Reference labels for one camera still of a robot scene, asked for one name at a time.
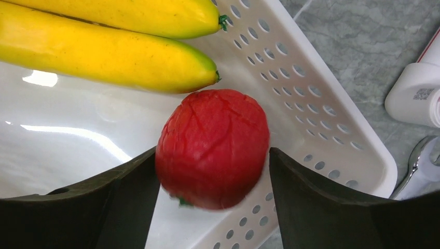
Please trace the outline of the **yellow fake bananas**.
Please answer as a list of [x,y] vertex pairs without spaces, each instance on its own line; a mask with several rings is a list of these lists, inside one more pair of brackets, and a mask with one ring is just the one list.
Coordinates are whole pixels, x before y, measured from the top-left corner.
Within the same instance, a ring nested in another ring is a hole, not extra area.
[[210,57],[181,41],[8,2],[1,2],[1,61],[161,93],[190,93],[221,79]]

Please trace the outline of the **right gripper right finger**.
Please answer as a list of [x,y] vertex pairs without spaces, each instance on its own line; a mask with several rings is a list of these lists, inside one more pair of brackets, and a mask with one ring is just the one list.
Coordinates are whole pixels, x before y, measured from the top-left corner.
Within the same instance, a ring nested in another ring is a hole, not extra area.
[[439,192],[403,201],[376,197],[274,147],[269,170],[284,248],[439,248]]

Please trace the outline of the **red fake tomato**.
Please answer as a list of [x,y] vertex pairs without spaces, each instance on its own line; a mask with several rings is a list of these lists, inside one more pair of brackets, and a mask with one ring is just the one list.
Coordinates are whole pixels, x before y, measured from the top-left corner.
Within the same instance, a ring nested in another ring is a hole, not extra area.
[[259,181],[269,144],[267,117],[254,98],[232,89],[197,91],[162,129],[157,177],[182,205],[229,209]]

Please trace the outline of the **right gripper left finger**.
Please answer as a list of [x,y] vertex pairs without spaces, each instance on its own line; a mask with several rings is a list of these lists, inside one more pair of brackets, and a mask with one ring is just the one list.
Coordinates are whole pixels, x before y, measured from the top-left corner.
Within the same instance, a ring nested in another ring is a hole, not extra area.
[[152,148],[46,195],[1,199],[1,248],[144,248],[159,188]]

